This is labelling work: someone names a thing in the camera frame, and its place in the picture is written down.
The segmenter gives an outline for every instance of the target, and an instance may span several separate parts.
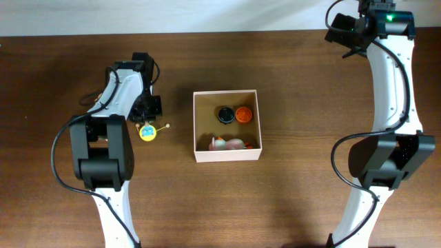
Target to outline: white background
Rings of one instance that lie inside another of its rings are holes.
[[[334,0],[0,0],[0,36],[324,29]],[[441,26],[441,1],[399,0],[418,27]],[[357,16],[358,2],[330,16]]]

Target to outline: orange lid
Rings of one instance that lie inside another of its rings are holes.
[[[240,107],[236,110],[236,119],[240,123],[248,123],[253,118],[253,112],[248,107]]]

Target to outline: white box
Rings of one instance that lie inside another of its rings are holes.
[[[222,107],[236,110],[238,107],[249,107],[253,112],[252,120],[247,124],[223,124],[218,119]],[[252,161],[258,160],[262,152],[260,137],[260,120],[256,90],[228,90],[193,93],[193,138],[196,162],[216,161]],[[228,141],[239,138],[251,143],[253,149],[233,151],[209,151],[208,145],[213,137],[222,137]]]

